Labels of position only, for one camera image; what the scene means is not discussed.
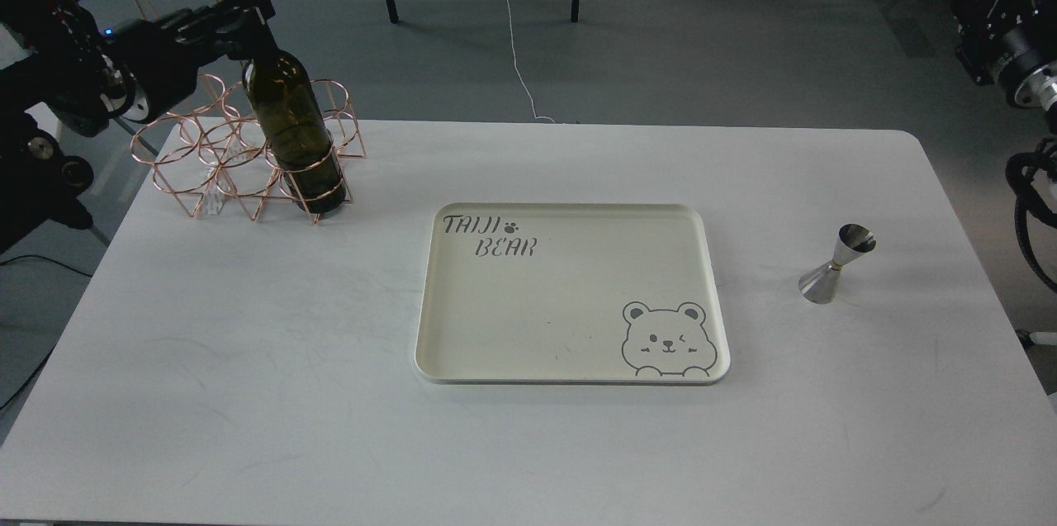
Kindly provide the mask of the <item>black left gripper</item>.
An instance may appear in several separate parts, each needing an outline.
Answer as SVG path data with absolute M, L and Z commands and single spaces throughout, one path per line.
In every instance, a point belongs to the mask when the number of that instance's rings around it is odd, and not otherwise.
M 248 62 L 274 52 L 272 0 L 223 0 L 201 10 L 177 10 L 157 19 L 132 19 L 103 31 L 108 54 L 132 78 L 131 105 L 123 117 L 154 123 L 194 93 L 199 70 L 221 57 Z M 180 38 L 208 38 L 207 50 Z

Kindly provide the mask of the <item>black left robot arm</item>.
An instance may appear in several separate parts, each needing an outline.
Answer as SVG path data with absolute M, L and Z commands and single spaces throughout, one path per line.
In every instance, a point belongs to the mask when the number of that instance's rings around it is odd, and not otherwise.
M 47 221 L 94 225 L 79 200 L 93 169 L 66 154 L 31 108 L 45 105 L 84 137 L 118 117 L 154 123 L 194 93 L 201 68 L 274 45 L 274 14 L 271 0 L 220 0 L 103 31 L 84 0 L 2 0 L 2 29 L 24 50 L 1 74 L 3 250 Z

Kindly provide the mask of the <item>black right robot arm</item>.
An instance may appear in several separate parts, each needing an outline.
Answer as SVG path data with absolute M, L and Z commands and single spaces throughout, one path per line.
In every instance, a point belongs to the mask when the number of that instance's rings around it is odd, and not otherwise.
M 1013 154 L 1004 176 L 1015 195 L 1014 232 L 1027 266 L 1055 292 L 1055 280 L 1038 262 L 1028 217 L 1054 228 L 1055 210 L 1034 185 L 1044 173 L 1055 184 L 1056 21 L 1055 0 L 949 0 L 959 44 L 956 58 L 978 86 L 999 87 L 1014 108 L 1039 108 L 1050 137 Z

